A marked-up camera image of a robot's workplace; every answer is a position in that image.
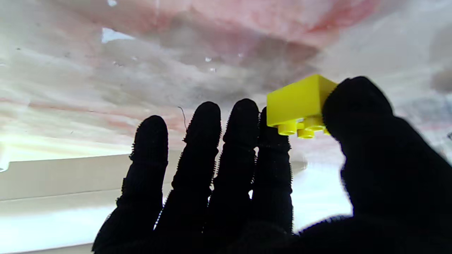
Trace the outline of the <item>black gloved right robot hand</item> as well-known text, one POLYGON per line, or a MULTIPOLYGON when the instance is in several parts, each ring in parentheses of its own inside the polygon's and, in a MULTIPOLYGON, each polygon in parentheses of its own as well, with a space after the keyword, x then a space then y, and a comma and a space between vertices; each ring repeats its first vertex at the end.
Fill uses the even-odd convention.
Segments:
POLYGON ((231 111, 218 175, 221 110, 198 106, 165 203, 168 130, 158 115, 137 128, 116 208, 95 254, 450 254, 451 165, 367 77, 343 80, 322 108, 340 143, 352 216, 292 233, 289 140, 267 127, 266 108, 231 111))

